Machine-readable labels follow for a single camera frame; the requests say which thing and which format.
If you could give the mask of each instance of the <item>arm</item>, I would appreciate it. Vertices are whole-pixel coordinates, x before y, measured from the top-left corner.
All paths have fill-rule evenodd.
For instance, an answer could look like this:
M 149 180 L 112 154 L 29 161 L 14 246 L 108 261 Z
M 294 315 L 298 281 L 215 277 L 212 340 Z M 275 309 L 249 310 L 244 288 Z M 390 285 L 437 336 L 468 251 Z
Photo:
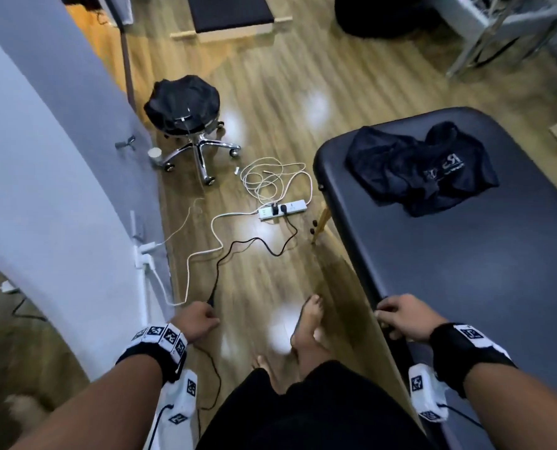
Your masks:
M 190 343 L 220 324 L 212 308 L 194 302 L 171 320 Z M 78 396 L 57 408 L 12 450 L 140 450 L 162 389 L 162 370 L 148 355 L 114 366 Z
M 413 295 L 379 303 L 379 322 L 402 335 L 428 342 L 433 330 L 447 322 Z M 522 371 L 494 363 L 478 363 L 466 375 L 464 390 L 493 444 L 502 450 L 557 449 L 557 393 Z

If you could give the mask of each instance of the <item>wooden table leg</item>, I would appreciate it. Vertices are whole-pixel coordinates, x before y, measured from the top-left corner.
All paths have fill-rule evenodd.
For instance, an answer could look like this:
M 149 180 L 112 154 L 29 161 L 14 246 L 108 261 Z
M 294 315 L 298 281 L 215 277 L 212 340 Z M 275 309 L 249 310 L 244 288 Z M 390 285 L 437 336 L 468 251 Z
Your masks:
M 328 223 L 331 216 L 331 210 L 325 204 L 325 207 L 322 209 L 322 213 L 320 214 L 320 218 L 318 218 L 318 224 L 315 225 L 316 228 L 312 229 L 312 233 L 314 234 L 312 237 L 312 243 L 315 243 L 318 235 L 324 232 L 324 227 Z

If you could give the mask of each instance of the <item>massage table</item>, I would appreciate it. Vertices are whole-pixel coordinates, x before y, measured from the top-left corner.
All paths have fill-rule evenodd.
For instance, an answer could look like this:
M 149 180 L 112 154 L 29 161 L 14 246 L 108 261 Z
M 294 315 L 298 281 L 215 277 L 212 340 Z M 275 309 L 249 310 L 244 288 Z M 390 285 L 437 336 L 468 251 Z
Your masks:
M 401 204 L 379 206 L 345 165 L 356 131 L 349 132 L 324 143 L 314 159 L 327 205 L 314 240 L 332 216 L 372 308 L 389 295 L 413 293 L 446 318 L 485 332 L 517 366 L 557 390 L 557 189 L 497 122 L 472 108 L 376 127 L 424 139 L 446 120 L 484 144 L 499 188 L 420 218 Z M 407 348 L 414 363 L 431 364 L 428 346 Z M 448 391 L 447 401 L 475 417 L 457 393 Z M 454 413 L 441 431 L 451 448 L 492 448 L 485 431 Z

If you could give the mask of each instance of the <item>power strip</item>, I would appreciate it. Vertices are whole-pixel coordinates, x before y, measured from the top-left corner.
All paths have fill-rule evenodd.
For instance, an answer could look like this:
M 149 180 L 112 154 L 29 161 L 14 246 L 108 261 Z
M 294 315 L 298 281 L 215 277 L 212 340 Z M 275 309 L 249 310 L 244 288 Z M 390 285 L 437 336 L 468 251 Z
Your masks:
M 295 202 L 289 202 L 286 204 L 278 204 L 278 215 L 273 215 L 272 214 L 272 208 L 271 207 L 264 207 L 264 208 L 260 208 L 257 212 L 258 216 L 260 217 L 260 221 L 264 221 L 265 219 L 272 219 L 272 218 L 278 218 L 283 216 L 285 213 L 283 213 L 280 209 L 281 205 L 286 205 L 287 206 L 287 213 L 288 215 L 292 214 L 292 213 L 299 213 L 299 212 L 304 212 L 308 209 L 308 206 L 305 204 L 305 201 L 302 200 L 296 200 Z

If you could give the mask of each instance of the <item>forearm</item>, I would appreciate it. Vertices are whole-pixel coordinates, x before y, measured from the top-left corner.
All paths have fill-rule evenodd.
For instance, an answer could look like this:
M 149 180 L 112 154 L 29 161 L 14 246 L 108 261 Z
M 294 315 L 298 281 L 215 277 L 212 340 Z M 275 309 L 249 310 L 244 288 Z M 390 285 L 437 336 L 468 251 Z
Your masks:
M 126 358 L 12 449 L 140 450 L 161 389 L 162 370 L 152 357 Z
M 479 363 L 464 390 L 500 450 L 557 449 L 557 394 L 506 365 Z

